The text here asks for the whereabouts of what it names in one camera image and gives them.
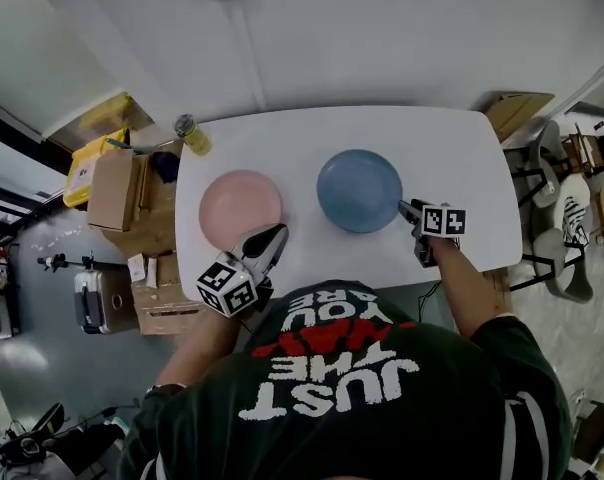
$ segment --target desk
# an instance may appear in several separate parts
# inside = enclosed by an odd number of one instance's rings
[[[275,296],[332,278],[373,288],[439,279],[413,254],[412,226],[398,216],[377,233],[356,235],[328,222],[316,197],[324,163],[345,149],[391,161],[404,198],[466,208],[464,253],[478,270],[520,261],[522,237],[515,190],[500,144],[477,112],[424,107],[331,107],[270,112],[202,125],[213,150],[184,148],[175,229],[184,294],[201,300],[195,280],[218,251],[200,230],[198,209],[209,184],[234,169],[253,169],[279,187],[291,236],[273,270]]]

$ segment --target white paper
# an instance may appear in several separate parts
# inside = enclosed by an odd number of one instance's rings
[[[129,258],[127,263],[129,264],[129,272],[131,273],[131,282],[142,281],[146,278],[146,271],[144,269],[144,256],[142,253]]]
[[[77,192],[78,190],[88,187],[93,181],[93,171],[95,171],[95,164],[98,161],[99,156],[94,155],[78,165],[73,171],[73,176],[69,182],[68,194]]]
[[[149,288],[158,287],[158,259],[149,258],[149,268],[146,276],[146,285]]]
[[[595,167],[595,162],[593,161],[593,146],[591,146],[591,143],[588,140],[585,141],[584,148],[586,149],[586,156],[589,159],[589,165]]]

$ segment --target yellow box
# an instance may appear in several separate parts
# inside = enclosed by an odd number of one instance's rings
[[[115,139],[124,142],[125,134],[126,129],[123,128],[103,135],[73,153],[73,162],[64,188],[63,199],[65,205],[73,208],[89,200],[95,163],[106,151],[117,149],[117,146],[107,143],[106,140]]]

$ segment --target white wall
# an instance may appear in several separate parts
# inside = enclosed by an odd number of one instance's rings
[[[245,12],[268,109],[471,108],[492,90],[552,92],[555,108],[604,64],[604,0],[50,2],[160,121],[256,110],[233,5]]]
[[[37,192],[54,194],[64,188],[65,182],[66,176],[0,142],[0,188],[40,200]]]
[[[43,133],[116,89],[47,0],[0,0],[0,107]]]

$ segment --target cable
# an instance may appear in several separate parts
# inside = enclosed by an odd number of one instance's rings
[[[11,420],[11,423],[9,423],[9,430],[11,430],[11,425],[13,425],[14,423],[20,425],[20,427],[22,428],[22,433],[26,434],[26,429],[24,428],[24,425],[22,425],[22,423],[20,423],[18,420]]]
[[[249,334],[253,334],[253,329],[251,329],[244,320],[240,319],[240,324],[242,324],[242,327],[249,331]]]
[[[418,297],[418,322],[419,323],[422,323],[422,314],[424,312],[424,306],[429,301],[431,296],[437,291],[437,289],[440,287],[441,284],[442,284],[442,281],[435,283],[428,292],[426,292],[424,295],[420,295]]]
[[[66,435],[69,432],[71,432],[72,430],[75,430],[78,428],[81,428],[84,431],[88,428],[89,421],[99,418],[100,416],[102,416],[103,418],[110,418],[118,411],[118,409],[139,409],[140,408],[139,400],[134,399],[134,402],[138,402],[138,403],[135,405],[115,405],[112,407],[107,407],[106,409],[102,409],[100,412],[94,414],[93,416],[90,416],[89,418],[84,418],[84,417],[80,416],[78,418],[77,425],[73,425],[72,427],[67,428],[66,430],[57,432],[56,434],[53,434],[52,437],[60,437],[60,436]]]

